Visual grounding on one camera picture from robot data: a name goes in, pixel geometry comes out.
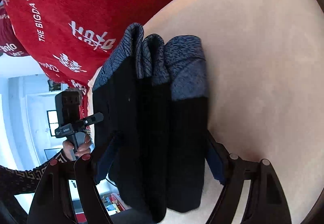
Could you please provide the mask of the black patterned sleeve forearm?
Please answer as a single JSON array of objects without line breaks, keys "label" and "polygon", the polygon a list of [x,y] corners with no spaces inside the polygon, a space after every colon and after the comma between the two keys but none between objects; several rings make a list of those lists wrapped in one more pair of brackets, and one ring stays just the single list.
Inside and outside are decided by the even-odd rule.
[{"label": "black patterned sleeve forearm", "polygon": [[61,150],[49,161],[31,170],[13,170],[0,166],[1,198],[34,193],[46,167],[54,159],[59,163],[70,161]]}]

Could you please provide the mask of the person's left hand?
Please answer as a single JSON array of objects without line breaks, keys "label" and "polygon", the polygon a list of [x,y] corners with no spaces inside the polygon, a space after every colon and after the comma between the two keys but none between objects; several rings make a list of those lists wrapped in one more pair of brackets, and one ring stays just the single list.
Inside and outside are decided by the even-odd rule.
[{"label": "person's left hand", "polygon": [[76,157],[81,157],[82,155],[91,152],[91,146],[92,146],[92,139],[90,135],[86,134],[83,144],[79,145],[77,151],[74,151],[74,145],[70,141],[65,140],[63,142],[63,153],[68,159],[68,161],[72,161],[73,160],[72,154],[74,154]]}]

